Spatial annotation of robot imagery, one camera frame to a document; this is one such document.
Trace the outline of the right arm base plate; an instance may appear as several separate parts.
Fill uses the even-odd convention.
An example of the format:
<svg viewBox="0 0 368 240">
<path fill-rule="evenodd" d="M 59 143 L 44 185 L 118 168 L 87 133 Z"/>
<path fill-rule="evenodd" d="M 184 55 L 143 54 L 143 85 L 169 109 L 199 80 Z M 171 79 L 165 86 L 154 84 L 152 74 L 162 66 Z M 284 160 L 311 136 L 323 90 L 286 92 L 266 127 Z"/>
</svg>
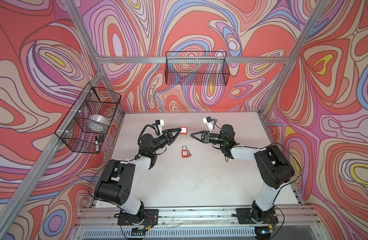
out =
<svg viewBox="0 0 368 240">
<path fill-rule="evenodd" d="M 232 216 L 236 217 L 241 225 L 276 225 L 279 223 L 275 208 L 265 212 L 260 208 L 238 208 Z"/>
</svg>

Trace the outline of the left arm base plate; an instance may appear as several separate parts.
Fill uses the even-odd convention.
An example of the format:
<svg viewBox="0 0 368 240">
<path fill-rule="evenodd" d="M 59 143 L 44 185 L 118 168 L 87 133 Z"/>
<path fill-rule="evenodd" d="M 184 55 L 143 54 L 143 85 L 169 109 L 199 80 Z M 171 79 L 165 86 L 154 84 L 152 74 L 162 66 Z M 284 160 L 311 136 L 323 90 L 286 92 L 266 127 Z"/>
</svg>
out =
<svg viewBox="0 0 368 240">
<path fill-rule="evenodd" d="M 158 224 L 159 210 L 146 209 L 140 210 L 136 215 L 131 215 L 123 210 L 114 217 L 118 219 L 118 226 L 154 226 Z"/>
</svg>

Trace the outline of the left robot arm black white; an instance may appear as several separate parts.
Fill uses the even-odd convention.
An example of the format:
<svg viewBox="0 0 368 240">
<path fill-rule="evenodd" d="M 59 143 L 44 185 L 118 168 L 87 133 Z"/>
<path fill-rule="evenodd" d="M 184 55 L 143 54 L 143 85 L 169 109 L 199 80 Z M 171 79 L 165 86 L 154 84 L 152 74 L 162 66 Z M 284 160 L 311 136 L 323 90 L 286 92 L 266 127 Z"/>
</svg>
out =
<svg viewBox="0 0 368 240">
<path fill-rule="evenodd" d="M 131 193 L 134 176 L 153 168 L 158 157 L 157 151 L 170 146 L 180 135 L 181 128 L 160 131 L 152 125 L 145 125 L 138 137 L 139 151 L 132 160 L 111 160 L 105 166 L 94 189 L 97 200 L 116 205 L 123 219 L 133 225 L 145 223 L 144 203 Z"/>
</svg>

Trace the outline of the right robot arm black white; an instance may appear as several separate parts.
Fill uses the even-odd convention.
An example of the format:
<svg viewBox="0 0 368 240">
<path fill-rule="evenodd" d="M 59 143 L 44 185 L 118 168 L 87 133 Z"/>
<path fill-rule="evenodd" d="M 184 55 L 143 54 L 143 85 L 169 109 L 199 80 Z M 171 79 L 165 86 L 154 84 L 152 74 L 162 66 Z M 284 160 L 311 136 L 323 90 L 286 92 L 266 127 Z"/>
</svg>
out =
<svg viewBox="0 0 368 240">
<path fill-rule="evenodd" d="M 200 131 L 190 136 L 204 144 L 219 145 L 226 160 L 256 162 L 263 180 L 258 197 L 253 201 L 250 217 L 254 223 L 265 222 L 274 210 L 274 202 L 281 189 L 295 175 L 295 170 L 276 144 L 257 148 L 240 145 L 235 141 L 233 126 L 225 124 L 218 134 Z"/>
</svg>

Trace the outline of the red padlock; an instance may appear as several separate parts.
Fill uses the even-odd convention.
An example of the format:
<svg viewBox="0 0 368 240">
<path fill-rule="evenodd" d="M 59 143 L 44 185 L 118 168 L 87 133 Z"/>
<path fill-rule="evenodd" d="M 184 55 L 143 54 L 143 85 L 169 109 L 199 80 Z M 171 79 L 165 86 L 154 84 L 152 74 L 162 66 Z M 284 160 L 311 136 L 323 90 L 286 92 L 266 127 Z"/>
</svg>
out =
<svg viewBox="0 0 368 240">
<path fill-rule="evenodd" d="M 188 133 L 187 127 L 181 127 L 180 134 L 181 135 L 187 135 L 187 133 Z"/>
<path fill-rule="evenodd" d="M 190 158 L 190 157 L 191 157 L 191 153 L 187 149 L 187 146 L 183 146 L 182 147 L 182 158 Z"/>
</svg>

